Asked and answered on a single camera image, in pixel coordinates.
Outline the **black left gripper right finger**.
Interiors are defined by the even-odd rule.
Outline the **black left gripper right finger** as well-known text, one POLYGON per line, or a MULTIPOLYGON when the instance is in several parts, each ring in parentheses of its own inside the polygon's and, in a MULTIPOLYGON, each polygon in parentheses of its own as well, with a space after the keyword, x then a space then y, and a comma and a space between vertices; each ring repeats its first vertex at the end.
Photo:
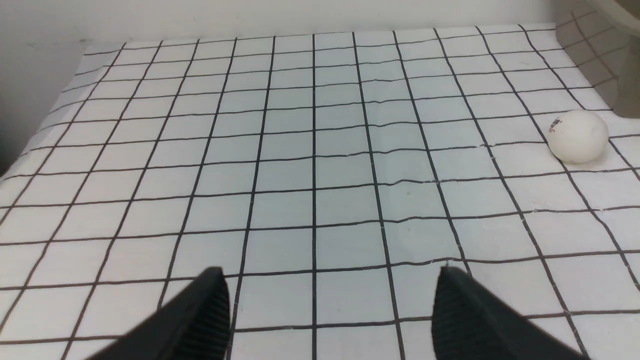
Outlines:
POLYGON ((437 360, 583 360, 460 268, 440 269, 431 317, 437 360))

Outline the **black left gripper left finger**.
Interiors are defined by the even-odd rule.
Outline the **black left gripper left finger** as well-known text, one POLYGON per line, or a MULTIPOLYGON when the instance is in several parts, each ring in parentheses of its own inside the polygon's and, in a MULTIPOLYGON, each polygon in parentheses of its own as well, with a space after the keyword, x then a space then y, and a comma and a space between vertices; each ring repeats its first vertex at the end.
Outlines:
POLYGON ((230 294, 220 267, 204 269, 160 310, 91 360, 223 360, 230 294))

